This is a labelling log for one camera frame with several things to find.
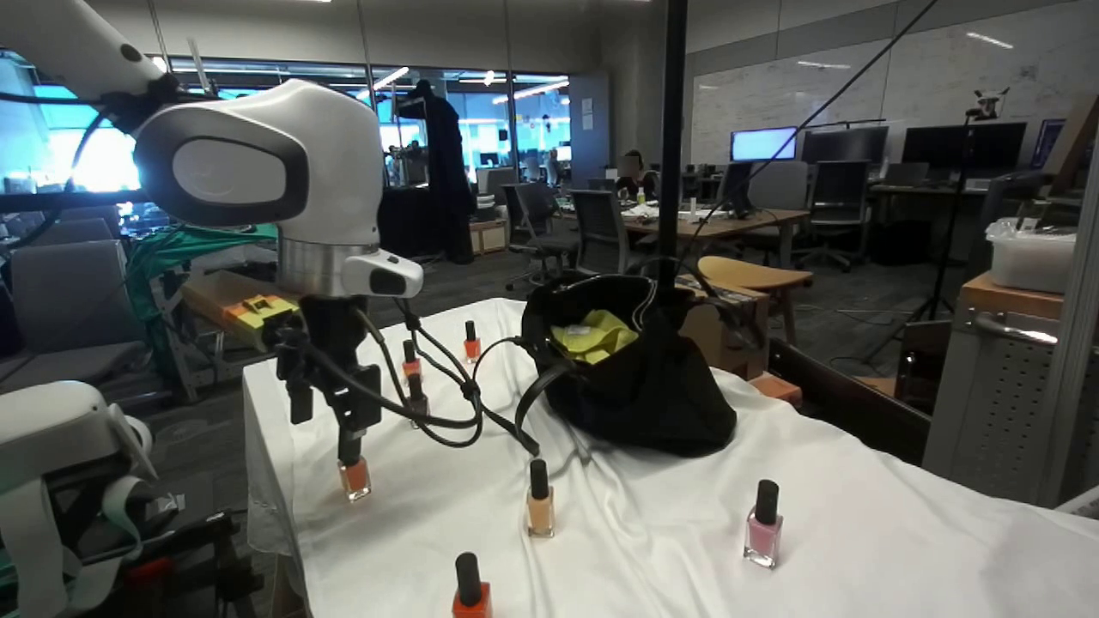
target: white tablecloth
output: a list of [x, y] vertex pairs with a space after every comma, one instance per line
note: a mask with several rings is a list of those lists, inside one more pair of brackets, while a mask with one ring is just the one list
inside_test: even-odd
[[[461, 351], [464, 320], [483, 344], [520, 329], [520, 302], [491, 299], [426, 320]], [[483, 365], [486, 405], [533, 376], [520, 351]], [[389, 414], [363, 440], [375, 488], [347, 504], [335, 423], [316, 399], [287, 423], [276, 365], [248, 376], [251, 542], [301, 560], [316, 618], [434, 618], [452, 597], [452, 557], [474, 548], [494, 618], [1062, 618], [1099, 615], [1099, 526], [982, 496], [718, 373], [738, 409], [726, 453], [673, 460], [594, 450], [533, 409], [530, 429], [555, 471], [555, 536], [530, 537], [527, 453], [486, 424], [474, 450], [443, 450]], [[468, 414], [426, 370], [434, 410]], [[755, 481], [783, 488], [783, 561], [742, 560]]]

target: orange nail polish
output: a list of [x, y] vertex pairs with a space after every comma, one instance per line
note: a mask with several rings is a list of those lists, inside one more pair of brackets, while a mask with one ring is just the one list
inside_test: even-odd
[[340, 465], [347, 502], [372, 495], [372, 465], [358, 460], [354, 465]]
[[474, 320], [468, 323], [468, 361], [477, 361], [482, 358], [482, 338], [477, 338], [477, 327]]
[[491, 587], [482, 579], [477, 557], [461, 553], [452, 561], [458, 592], [452, 618], [491, 618]]
[[401, 370], [405, 370], [405, 376], [421, 373], [411, 338], [405, 338], [405, 365], [401, 365]]

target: ceiling light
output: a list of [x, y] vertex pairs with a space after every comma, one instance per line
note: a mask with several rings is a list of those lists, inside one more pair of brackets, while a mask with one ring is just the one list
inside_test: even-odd
[[515, 99], [530, 99], [530, 94], [538, 94], [538, 92], [555, 92], [555, 90], [565, 90], [565, 85], [571, 85], [571, 78], [533, 85], [533, 90], [520, 90]]
[[389, 90], [389, 85], [395, 85], [401, 74], [409, 74], [409, 64], [401, 64], [401, 69], [389, 73], [385, 78], [378, 78], [375, 90]]
[[1003, 36], [988, 36], [988, 34], [982, 34], [982, 32], [966, 32], [966, 36], [982, 40], [982, 43], [991, 43], [991, 49], [1017, 49], [1017, 43], [1008, 43], [1008, 40], [1003, 40]]
[[798, 62], [799, 69], [821, 69], [821, 73], [848, 73], [851, 64], [839, 64], [839, 62]]

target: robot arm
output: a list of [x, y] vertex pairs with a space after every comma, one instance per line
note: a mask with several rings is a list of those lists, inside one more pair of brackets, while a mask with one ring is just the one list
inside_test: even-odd
[[204, 226], [279, 223], [280, 278], [319, 299], [411, 299], [421, 268], [378, 246], [380, 138], [366, 105], [280, 82], [177, 101], [177, 85], [86, 0], [0, 0], [0, 43], [130, 131], [150, 200]]
[[[421, 288], [421, 268], [378, 246], [380, 138], [366, 105], [309, 82], [280, 82], [231, 101], [181, 101], [176, 78], [127, 43], [86, 0], [0, 0], [0, 49], [22, 50], [135, 135], [142, 183], [167, 216], [204, 226], [279, 223], [279, 271], [301, 296], [301, 320], [285, 333], [304, 338], [301, 351], [326, 352], [340, 373], [380, 387], [378, 366], [358, 366], [363, 333], [354, 323], [362, 299], [411, 299]], [[309, 387], [331, 399], [340, 417], [335, 457], [347, 471], [345, 481], [350, 481], [347, 492], [363, 492], [362, 432], [380, 417], [380, 405], [347, 399], [335, 370], [301, 365], [293, 370], [299, 376], [293, 387], [304, 402], [299, 410], [309, 410]], [[92, 394], [74, 402], [67, 390], [72, 383], [45, 383], [34, 399], [65, 405], [72, 423], [65, 414], [63, 424], [84, 429], [80, 434], [104, 434], [101, 441], [110, 453], [119, 450], [124, 434], [108, 440], [104, 405]], [[3, 506], [45, 502], [45, 482], [55, 472], [47, 453], [57, 429], [55, 414], [45, 414], [45, 424], [22, 424], [22, 414], [29, 414], [24, 399], [3, 394], [0, 460], [17, 460], [22, 471], [22, 477], [0, 482]], [[80, 453], [65, 465], [92, 460], [96, 453]], [[47, 513], [29, 522], [34, 532], [47, 532], [47, 526]], [[50, 615], [65, 608], [57, 592], [63, 561], [50, 560], [40, 573], [22, 573], [22, 608]]]
[[0, 0], [0, 43], [135, 131], [176, 99], [176, 78], [84, 0]]

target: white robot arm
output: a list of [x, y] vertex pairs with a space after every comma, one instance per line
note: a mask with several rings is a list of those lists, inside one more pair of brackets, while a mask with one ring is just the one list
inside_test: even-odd
[[[380, 387], [378, 370], [358, 366], [354, 346], [363, 336], [358, 302], [419, 296], [421, 268], [378, 244], [380, 138], [366, 105], [312, 82], [280, 82], [231, 101], [181, 101], [176, 78], [86, 0], [0, 0], [0, 49], [22, 50], [135, 135], [142, 184], [176, 218], [279, 223], [279, 273], [301, 296], [294, 329], [304, 333], [309, 351], [324, 351], [340, 370]], [[345, 383], [316, 366], [294, 376], [294, 423], [309, 417], [309, 387], [331, 394], [340, 417], [340, 471], [350, 471], [354, 492], [363, 492], [362, 432], [378, 423], [380, 405], [358, 399], [340, 409], [332, 390]], [[142, 463], [127, 441], [92, 387], [40, 383], [0, 394], [0, 542], [17, 557], [24, 615], [92, 608], [110, 590], [65, 590], [72, 557], [63, 553], [72, 547], [57, 547], [47, 502], [57, 471], [92, 465], [110, 453], [130, 453]], [[45, 561], [34, 560], [34, 542], [47, 547]]]
[[164, 212], [279, 223], [279, 271], [299, 296], [419, 296], [421, 268], [378, 246], [380, 135], [366, 105], [312, 82], [177, 101], [176, 78], [86, 0], [0, 0], [0, 43], [138, 138], [143, 193]]

